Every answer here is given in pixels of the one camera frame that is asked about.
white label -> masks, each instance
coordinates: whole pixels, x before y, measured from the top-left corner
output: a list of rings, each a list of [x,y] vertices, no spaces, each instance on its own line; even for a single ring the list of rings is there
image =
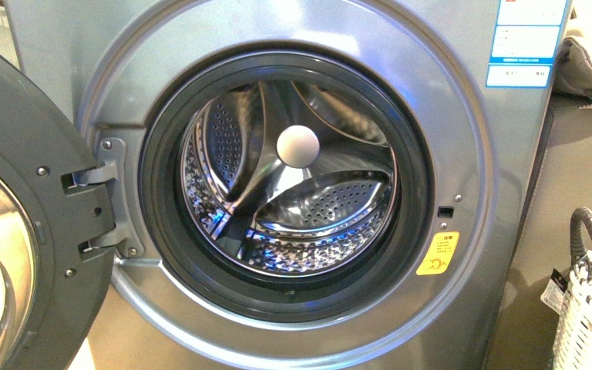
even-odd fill
[[[486,85],[489,87],[544,87],[550,66],[489,66]]]
[[[501,0],[498,25],[561,25],[566,0]]]
[[[498,26],[491,56],[552,58],[559,34],[559,27]]]
[[[546,285],[546,290],[541,294],[541,301],[550,307],[557,314],[561,312],[561,305],[563,304],[563,292],[554,281],[549,280]]]

warning label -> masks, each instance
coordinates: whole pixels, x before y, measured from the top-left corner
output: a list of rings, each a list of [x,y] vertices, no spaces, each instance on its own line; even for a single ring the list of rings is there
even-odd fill
[[[567,0],[500,0],[487,87],[548,86],[566,6]]]
[[[416,270],[416,274],[435,275],[445,272],[452,255],[455,253],[458,241],[459,233],[456,231],[435,234],[430,248],[428,248],[428,253],[425,254],[426,256]]]

yellow warning sticker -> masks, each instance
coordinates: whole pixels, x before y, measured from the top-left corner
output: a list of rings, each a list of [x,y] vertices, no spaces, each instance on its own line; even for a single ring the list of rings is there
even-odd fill
[[[443,274],[450,264],[452,255],[455,253],[459,233],[450,231],[447,233],[437,233],[432,239],[428,253],[425,259],[416,270],[417,275],[436,275]]]

energy label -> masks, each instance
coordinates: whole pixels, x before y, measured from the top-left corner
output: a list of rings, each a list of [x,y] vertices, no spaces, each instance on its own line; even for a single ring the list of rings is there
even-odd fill
[[[500,0],[487,87],[546,87],[567,0]]]

sticker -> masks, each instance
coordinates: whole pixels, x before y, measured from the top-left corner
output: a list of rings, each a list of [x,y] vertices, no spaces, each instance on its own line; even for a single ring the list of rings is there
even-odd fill
[[[567,0],[500,0],[486,87],[545,88]]]
[[[568,282],[559,271],[553,269],[546,289],[541,294],[541,301],[550,307],[557,314],[560,314],[564,300],[564,292],[568,287]]]
[[[459,233],[456,231],[435,234],[430,248],[428,248],[428,253],[425,254],[425,259],[416,270],[416,274],[443,274],[450,264],[458,241]]]
[[[487,86],[545,87],[550,66],[489,66]]]
[[[552,58],[559,34],[559,26],[498,26],[493,37],[491,62],[499,62],[499,57]]]
[[[504,0],[499,25],[561,25],[566,0]]]

